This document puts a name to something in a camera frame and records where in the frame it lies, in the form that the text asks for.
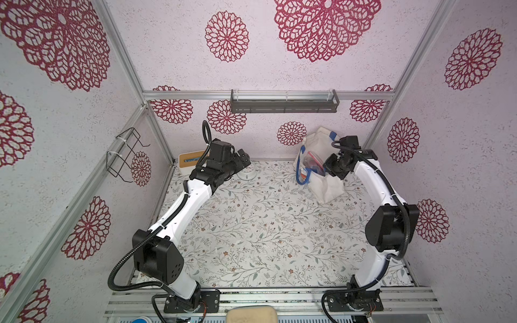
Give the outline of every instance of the blue object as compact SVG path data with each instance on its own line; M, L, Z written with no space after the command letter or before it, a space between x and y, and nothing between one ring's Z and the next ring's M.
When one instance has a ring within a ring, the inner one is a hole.
M141 316L134 320L133 323L153 323L153 321L147 316Z

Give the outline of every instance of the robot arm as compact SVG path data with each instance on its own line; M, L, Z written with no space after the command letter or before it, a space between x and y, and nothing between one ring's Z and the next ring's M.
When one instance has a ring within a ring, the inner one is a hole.
M344 179L349 172L355 173L377 207L364 230L370 246L358 272L352 276L347 289L329 291L322 298L325 314L335 322L324 304L329 295L337 300L333 306L329 303L334 312L383 310L379 297L380 280L386 273L390 259L403 258L413 238L419 210L416 205L408 205L393 189L375 153L370 149L361 149L357 136L343 137L332 145L340 148L339 156L332 154L325 161L325 170L340 179Z
M174 303L176 310L185 312L199 309L202 302L201 286L183 270L185 261L176 246L187 225L217 187L251 164L248 154L242 149L235 152L229 143L217 139L212 141L205 121L203 128L208 132L208 139L204 134L208 148L192 171L190 180L184 182L185 191L147 231L138 230L133 235L133 249L117 264L108 279L108 285L113 290L142 287L118 286L113 283L118 269L132 255L136 270L161 282L156 285L170 295L167 304ZM341 151L339 156L333 154L327 159L324 164L325 170L340 179L344 179L349 172L354 172L365 185L378 209L365 227L365 234L371 246L358 273L352 276L346 290L324 293L322 303L328 295L335 295L338 302L334 303L334 306L341 302L352 311L374 308L373 306L377 310L382 310L378 297L379 277L386 272L391 257L402 258L405 253L418 220L418 208L408 205L393 190L382 174L375 153L361 149L356 136L343 137L334 142L333 146ZM210 156L203 166L208 151ZM325 306L323 309L330 318ZM337 308L335 311L343 312L346 308Z
M185 191L169 210L147 231L138 230L133 235L133 260L135 269L162 282L185 311L195 311L201 301L201 286L183 270L185 261L177 249L180 238L201 206L212 196L217 187L251 164L249 156L242 149L235 148L218 139L211 140L208 130L207 148L210 152L184 182ZM154 238L137 248L149 235Z

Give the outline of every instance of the black cable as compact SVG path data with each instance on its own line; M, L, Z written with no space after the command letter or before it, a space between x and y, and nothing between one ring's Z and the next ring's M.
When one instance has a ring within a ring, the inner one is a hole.
M402 213L402 223L404 224L404 240L402 241L402 243L400 245L399 254L395 255L395 254L390 253L390 254L386 255L386 259L389 260L391 258L395 258L397 260L401 260L402 258L404 258L405 254L406 254L407 246L409 245L410 232L411 232L411 223L409 221L409 214L407 213L406 208L400 202L399 198L395 194L395 190L391 186L391 184L388 181L388 179L386 178L386 176L384 176L383 172L381 172L381 170L379 168L377 168L377 166L375 166L372 162L370 162L361 153L359 153L351 148L341 146L340 142L338 140L332 142L332 147L343 149L343 150L350 151L351 153L353 153L361 161L365 162L368 166L372 167L375 170L375 172L381 177L384 184L388 188L388 192L390 193L391 198L393 198L393 200L399 207L400 212Z
M384 265L383 265L383 268L382 268L380 274L375 278L375 280L373 282L371 282L371 283L369 283L369 284L367 284L365 286L358 287L358 288L351 288L351 289L330 290L330 291L327 291L327 292L323 293L323 296L322 296L322 308L323 308L323 312L325 312L325 315L327 315L328 319L332 323L338 323L335 319L332 318L332 316L330 316L330 314L327 311L327 308L325 307L325 299L327 298L327 296L332 295L332 294L338 294L338 293L355 293L357 291L367 290L368 288L371 288L371 287L375 286L378 282L381 281L381 279L386 274L386 271L388 271L388 267L389 267L389 260L386 259L384 261Z
M205 157L208 154L208 152L210 151L210 145L212 144L212 133L210 132L210 126L208 125L208 122L206 120L203 120L202 131L203 131L203 139L205 140L205 143L207 144L207 146L206 146L204 153L198 159L198 161L196 163L196 167L202 166L205 163Z
M153 232L151 232L147 237L145 237L144 240L142 240L133 249L131 249L131 251L129 251L115 265L115 267L113 267L113 270L111 271L110 276L108 277L108 287L111 290L114 290L114 291L127 291L127 290L147 287L147 286L158 286L160 288L163 286L162 282L155 282L155 281L138 283L138 284L133 284L133 285L119 286L119 285L115 284L114 280L115 280L115 276L117 276L118 271L131 258L131 256L135 253L135 251L138 250L139 248L143 247L148 242L150 242L155 236L158 235L158 233L160 233L160 231L162 231L174 219L174 217L176 217L176 215L178 215L178 213L181 211L181 209L183 209L183 206L185 206L185 204L187 203L187 199L188 198L189 198L189 195L185 194L183 196L183 200L179 204L178 208L176 210L174 210L174 212L165 221L162 222L161 226L157 227Z
M151 297L151 304L153 305L153 309L155 309L155 313L162 323L167 323L167 321L165 321L165 319L163 318L163 316L160 313L160 310L158 309L158 306L156 306L156 299L157 298L167 298L167 297L169 297L169 294L156 294Z

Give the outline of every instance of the metal rod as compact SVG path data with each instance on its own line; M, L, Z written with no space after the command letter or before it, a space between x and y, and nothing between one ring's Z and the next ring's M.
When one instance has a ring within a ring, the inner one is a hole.
M144 112L145 108L139 106L124 126L124 129L134 127ZM117 151L123 145L124 142L122 140L115 139L108 150ZM73 197L66 210L61 214L56 224L54 224L34 255L30 258L12 289L2 300L0 305L0 322L14 322L27 304L55 251L59 250L72 228L77 224L93 194L102 184L108 173L105 163L103 154L94 171L81 186L79 192Z
M397 85L395 86L395 96L393 99L381 110L377 122L373 126L373 129L368 134L363 147L371 149L373 144L378 140L379 136L384 132L387 127L388 121L395 113L397 106L404 95L407 93L411 82L415 78L418 69L424 62L427 54L431 51L431 48L438 38L439 33L444 28L447 20L452 12L452 9L457 0L441 0L436 6L433 16L425 31L418 42L415 51L413 52L409 62L402 73Z
M92 0L92 5L95 9L95 12L97 13L97 16L99 17L100 22L102 23L102 26L104 27L104 31L106 32L108 39L111 42L111 50L117 56L122 70L124 71L124 74L126 75L126 78L131 85L134 95L139 99L140 104L146 105L149 111L152 112L152 109L150 109L147 101L144 99L142 94L142 83L138 78L133 63L131 62L129 54L124 45L124 41L118 32L117 26L115 25L108 5L106 4L105 0ZM158 142L162 146L162 150L165 152L165 156L172 164L174 162L172 151L167 141L165 140L165 137L160 127L158 126L158 123L156 122L156 117L154 114L152 115L152 118L154 119L151 123L151 126L154 128L153 131L158 134Z
M143 91L146 100L230 100L227 91ZM337 91L340 100L391 100L394 92ZM235 100L327 100L328 91L235 91Z

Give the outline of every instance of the wall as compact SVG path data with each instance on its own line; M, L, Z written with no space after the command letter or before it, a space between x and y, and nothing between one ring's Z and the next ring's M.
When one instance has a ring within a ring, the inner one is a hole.
M149 146L137 143L134 151L138 157L127 148L121 152L124 157L129 154L128 163L133 167L130 171L124 166L122 178L133 182L107 175L81 220L42 274L50 289L48 304L36 300L44 308L44 322L99 322L112 294L106 284L109 273L131 249L135 231L149 228L169 163L148 117L144 115L135 128L142 144ZM119 165L117 160L113 168L118 169ZM115 282L126 285L132 274L131 258Z
M515 321L516 14L515 1L459 1L373 146L420 207L407 259L449 322Z
M88 1L0 23L1 299L139 104Z
M397 83L438 1L107 2L147 90L379 91ZM332 115L236 116L227 101L151 104L175 156L204 149L208 119L216 137L253 158L294 157L294 145L320 126L362 142L384 106L348 101Z

